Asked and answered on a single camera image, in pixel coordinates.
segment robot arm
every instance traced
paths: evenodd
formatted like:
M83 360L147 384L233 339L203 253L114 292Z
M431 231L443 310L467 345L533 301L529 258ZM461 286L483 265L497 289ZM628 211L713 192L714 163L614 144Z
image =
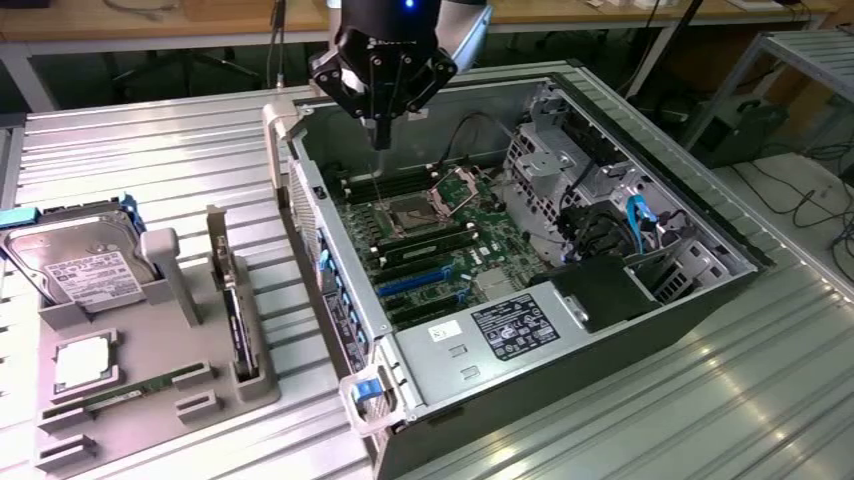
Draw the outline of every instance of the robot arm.
M391 145L393 120L417 112L471 66L490 15L486 0L343 0L330 51L313 58L311 76L362 119L375 150Z

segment wooden desk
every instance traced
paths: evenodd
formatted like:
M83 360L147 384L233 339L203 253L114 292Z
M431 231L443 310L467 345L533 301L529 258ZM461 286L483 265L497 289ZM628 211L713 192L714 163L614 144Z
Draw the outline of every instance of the wooden desk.
M170 0L128 1L141 6L146 5L143 2L157 6ZM682 0L681 6L656 13L652 25L662 27L662 33L650 49L632 93L646 80L689 1ZM816 27L836 7L828 0L806 1L813 10L812 27ZM154 22L139 15L114 11L102 0L54 0L52 5L39 10L0 10L0 34L7 40L0 44L0 60L34 111L54 110L55 102L32 68L32 56L263 45L270 41L267 18L193 22L179 8L163 12L162 20ZM652 13L610 3L597 9L582 0L491 0L491 5L490 31L495 33L640 28L646 25ZM746 12L726 0L706 0L692 24L772 23L789 15L785 9ZM326 0L289 0L285 41L325 41L327 22Z
M131 0L128 5L159 6L181 0ZM154 22L141 15L108 8L102 0L52 0L47 9L12 10L0 23L10 41L106 40L115 38L223 35L270 31L270 18L191 22L181 7L158 14ZM319 31L327 27L323 0L289 0L289 31Z

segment metal shelf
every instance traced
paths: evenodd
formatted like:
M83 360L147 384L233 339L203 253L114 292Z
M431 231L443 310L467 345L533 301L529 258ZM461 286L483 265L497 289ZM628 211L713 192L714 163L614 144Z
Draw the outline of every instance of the metal shelf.
M841 30L761 33L753 40L709 105L689 125L682 146L692 149L721 103L736 93L760 55L774 55L854 103L854 35Z

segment power supply label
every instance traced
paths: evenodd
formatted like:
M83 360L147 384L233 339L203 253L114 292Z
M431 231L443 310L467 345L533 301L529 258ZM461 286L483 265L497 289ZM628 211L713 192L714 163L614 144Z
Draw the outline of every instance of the power supply label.
M471 314L493 353L507 361L561 338L530 294Z

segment warning label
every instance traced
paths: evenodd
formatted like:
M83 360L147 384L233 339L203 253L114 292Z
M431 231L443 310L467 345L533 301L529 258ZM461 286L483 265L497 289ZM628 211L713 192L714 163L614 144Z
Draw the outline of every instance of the warning label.
M120 252L110 252L46 266L66 295L91 305L142 292Z
M499 360L510 360L561 338L529 294L471 316Z

